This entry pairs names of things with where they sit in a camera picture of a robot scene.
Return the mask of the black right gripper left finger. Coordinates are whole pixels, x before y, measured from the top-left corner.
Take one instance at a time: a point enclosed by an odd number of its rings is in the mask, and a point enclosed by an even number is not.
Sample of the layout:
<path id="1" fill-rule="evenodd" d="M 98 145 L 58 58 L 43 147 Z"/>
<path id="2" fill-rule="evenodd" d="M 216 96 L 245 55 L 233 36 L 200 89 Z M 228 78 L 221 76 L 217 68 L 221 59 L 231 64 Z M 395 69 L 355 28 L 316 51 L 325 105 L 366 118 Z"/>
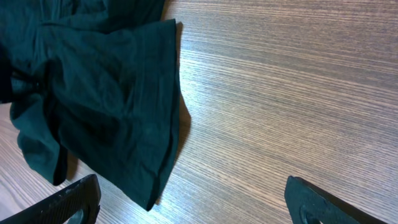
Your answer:
<path id="1" fill-rule="evenodd" d="M 95 224 L 100 200 L 98 178 L 90 174 L 1 224 Z"/>

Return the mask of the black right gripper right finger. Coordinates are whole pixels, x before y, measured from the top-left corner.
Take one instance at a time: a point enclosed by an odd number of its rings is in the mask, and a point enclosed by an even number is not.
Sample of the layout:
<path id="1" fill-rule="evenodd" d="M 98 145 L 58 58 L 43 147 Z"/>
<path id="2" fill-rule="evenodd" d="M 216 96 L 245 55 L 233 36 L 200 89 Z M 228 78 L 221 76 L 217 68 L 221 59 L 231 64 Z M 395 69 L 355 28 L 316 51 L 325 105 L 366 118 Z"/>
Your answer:
<path id="1" fill-rule="evenodd" d="M 386 224 L 301 177 L 288 177 L 284 198 L 293 224 Z"/>

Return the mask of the black shorts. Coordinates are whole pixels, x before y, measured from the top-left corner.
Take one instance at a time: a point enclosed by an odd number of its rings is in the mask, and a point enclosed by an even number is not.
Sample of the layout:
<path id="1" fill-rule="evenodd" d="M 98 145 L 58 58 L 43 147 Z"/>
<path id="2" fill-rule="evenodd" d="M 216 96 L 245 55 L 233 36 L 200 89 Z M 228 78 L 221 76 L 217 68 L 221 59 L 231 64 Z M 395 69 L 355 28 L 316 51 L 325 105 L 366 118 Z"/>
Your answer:
<path id="1" fill-rule="evenodd" d="M 178 148 L 176 22 L 164 2 L 2 1 L 1 77 L 29 167 L 53 185 L 72 153 L 150 210 Z"/>

